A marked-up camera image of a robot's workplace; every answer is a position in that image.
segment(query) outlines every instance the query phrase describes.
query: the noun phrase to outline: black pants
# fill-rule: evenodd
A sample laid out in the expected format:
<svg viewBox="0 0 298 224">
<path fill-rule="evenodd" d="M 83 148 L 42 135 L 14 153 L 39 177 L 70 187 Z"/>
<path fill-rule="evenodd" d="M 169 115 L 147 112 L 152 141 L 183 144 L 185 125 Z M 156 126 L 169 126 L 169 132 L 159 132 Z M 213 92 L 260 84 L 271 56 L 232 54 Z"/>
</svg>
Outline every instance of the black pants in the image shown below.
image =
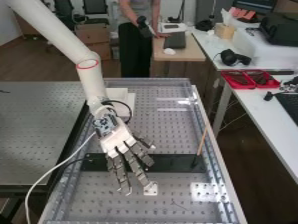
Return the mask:
<svg viewBox="0 0 298 224">
<path fill-rule="evenodd" d="M 152 38 L 144 38 L 132 23 L 119 26 L 120 62 L 124 78 L 151 76 Z"/>
</svg>

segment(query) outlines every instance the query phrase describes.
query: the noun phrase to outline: transparent tabletop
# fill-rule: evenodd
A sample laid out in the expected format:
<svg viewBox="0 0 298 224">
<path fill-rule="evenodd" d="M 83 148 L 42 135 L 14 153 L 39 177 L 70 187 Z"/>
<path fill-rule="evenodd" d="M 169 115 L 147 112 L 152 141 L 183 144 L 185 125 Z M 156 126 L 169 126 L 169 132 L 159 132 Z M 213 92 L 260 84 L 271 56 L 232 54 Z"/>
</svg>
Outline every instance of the transparent tabletop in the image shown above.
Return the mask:
<svg viewBox="0 0 298 224">
<path fill-rule="evenodd" d="M 107 87 L 127 87 L 136 93 L 130 126 L 155 139 L 157 149 L 151 154 L 195 156 L 205 122 L 188 79 L 116 79 L 107 81 Z M 90 119 L 78 146 L 92 132 Z M 94 138 L 76 159 L 100 152 Z M 159 196 L 144 196 L 132 173 L 134 192 L 123 195 L 108 172 L 83 172 L 76 163 L 64 172 L 40 223 L 239 223 L 209 136 L 201 157 L 201 172 L 149 171 L 151 180 L 159 182 Z"/>
</svg>

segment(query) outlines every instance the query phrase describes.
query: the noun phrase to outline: perforated metal surface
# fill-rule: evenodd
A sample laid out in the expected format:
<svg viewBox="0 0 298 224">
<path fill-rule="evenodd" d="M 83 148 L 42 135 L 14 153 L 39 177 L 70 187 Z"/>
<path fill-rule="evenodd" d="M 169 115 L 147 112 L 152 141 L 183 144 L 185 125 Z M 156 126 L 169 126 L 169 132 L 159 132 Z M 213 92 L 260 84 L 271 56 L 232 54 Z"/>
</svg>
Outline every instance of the perforated metal surface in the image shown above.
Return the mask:
<svg viewBox="0 0 298 224">
<path fill-rule="evenodd" d="M 58 163 L 86 101 L 82 84 L 0 83 L 0 90 L 10 92 L 0 93 L 0 185 L 32 185 Z"/>
<path fill-rule="evenodd" d="M 195 154 L 205 124 L 188 80 L 116 80 L 110 81 L 108 86 L 127 86 L 130 92 L 138 93 L 131 128 L 156 140 L 155 153 Z M 78 145 L 92 132 L 90 125 Z M 130 175 L 134 193 L 128 197 L 122 195 L 108 173 L 82 173 L 82 164 L 78 163 L 67 169 L 43 220 L 51 224 L 237 223 L 212 147 L 208 137 L 203 151 L 207 173 L 149 174 L 151 179 L 159 182 L 157 197 L 143 195 L 134 174 Z M 94 139 L 78 158 L 99 151 L 102 149 Z"/>
<path fill-rule="evenodd" d="M 215 201 L 192 200 L 193 181 L 208 182 L 201 174 L 149 174 L 159 182 L 159 196 L 144 196 L 143 187 L 130 175 L 134 193 L 115 191 L 110 175 L 83 173 L 66 220 L 102 222 L 220 222 Z"/>
</svg>

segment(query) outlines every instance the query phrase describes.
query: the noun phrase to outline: laptop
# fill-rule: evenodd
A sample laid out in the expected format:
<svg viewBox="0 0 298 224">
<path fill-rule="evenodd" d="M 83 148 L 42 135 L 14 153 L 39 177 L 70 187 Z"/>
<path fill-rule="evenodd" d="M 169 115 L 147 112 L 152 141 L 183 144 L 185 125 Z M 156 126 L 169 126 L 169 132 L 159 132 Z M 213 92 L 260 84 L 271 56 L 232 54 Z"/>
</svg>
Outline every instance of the laptop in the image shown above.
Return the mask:
<svg viewBox="0 0 298 224">
<path fill-rule="evenodd" d="M 164 49 L 184 49 L 187 48 L 185 32 L 172 33 L 165 39 Z"/>
</svg>

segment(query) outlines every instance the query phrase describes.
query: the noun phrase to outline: red box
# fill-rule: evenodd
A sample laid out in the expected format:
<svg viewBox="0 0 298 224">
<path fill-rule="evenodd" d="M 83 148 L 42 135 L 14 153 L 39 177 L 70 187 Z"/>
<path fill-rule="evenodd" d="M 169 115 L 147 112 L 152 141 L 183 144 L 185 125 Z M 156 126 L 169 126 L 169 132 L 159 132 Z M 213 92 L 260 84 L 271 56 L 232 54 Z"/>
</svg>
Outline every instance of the red box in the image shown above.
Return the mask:
<svg viewBox="0 0 298 224">
<path fill-rule="evenodd" d="M 244 71 L 223 71 L 221 75 L 233 89 L 256 89 L 256 82 Z"/>
<path fill-rule="evenodd" d="M 268 72 L 263 70 L 247 70 L 245 73 L 251 77 L 251 79 L 255 81 L 257 88 L 261 88 L 261 89 L 280 88 L 281 83 L 273 78 L 273 76 Z M 267 83 L 260 84 L 256 79 L 256 76 L 253 77 L 253 75 L 257 75 L 259 77 L 264 77 L 267 80 Z"/>
</svg>

